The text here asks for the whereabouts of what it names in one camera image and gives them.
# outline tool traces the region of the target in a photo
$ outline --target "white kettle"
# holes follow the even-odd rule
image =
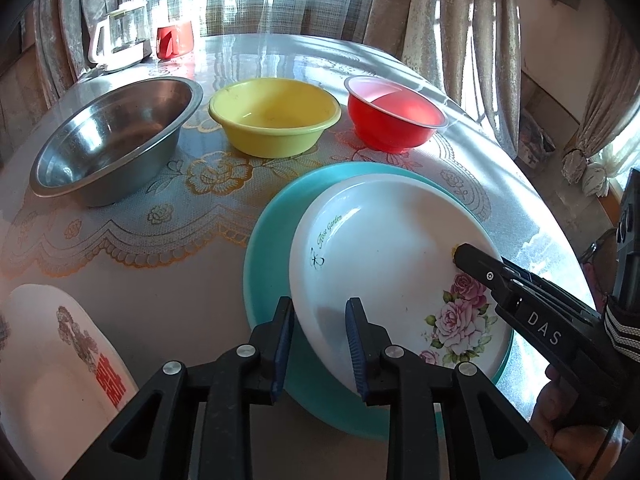
[[[102,53],[98,39],[102,36]],[[151,54],[146,3],[124,2],[97,23],[89,44],[89,61],[115,72]]]

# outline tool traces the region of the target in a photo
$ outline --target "turquoise plate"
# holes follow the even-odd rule
[[[289,251],[300,218],[313,200],[333,184],[352,176],[389,173],[420,180],[457,200],[431,180],[411,171],[377,162],[342,162],[301,176],[283,188],[255,224],[244,258],[244,307],[251,328],[271,320],[281,296],[290,296]],[[511,350],[509,344],[494,383]],[[365,438],[386,440],[389,412],[367,407],[360,397],[335,379],[321,363],[296,322],[284,388],[303,408],[327,424]]]

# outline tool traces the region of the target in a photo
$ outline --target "striped wrist strap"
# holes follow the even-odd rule
[[[613,348],[640,363],[640,328],[630,326],[629,322],[640,326],[638,316],[627,314],[614,306],[607,305],[604,313],[604,328],[611,339]]]

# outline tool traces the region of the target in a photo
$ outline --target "white bowl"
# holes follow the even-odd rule
[[[0,426],[36,480],[60,480],[137,390],[62,290],[21,285],[0,306]]]
[[[356,392],[344,327],[346,301],[432,364],[470,360],[490,378],[511,328],[483,285],[455,267],[465,242],[500,258],[476,218],[428,184],[370,174],[332,186],[298,224],[289,259],[296,315],[324,366]]]

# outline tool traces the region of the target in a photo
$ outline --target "red cup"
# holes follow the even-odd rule
[[[405,152],[427,142],[449,122],[425,96],[388,79],[357,75],[344,85],[356,135],[374,150]]]
[[[156,54],[158,59],[166,60],[184,56],[193,50],[193,27],[191,22],[174,23],[158,27]]]

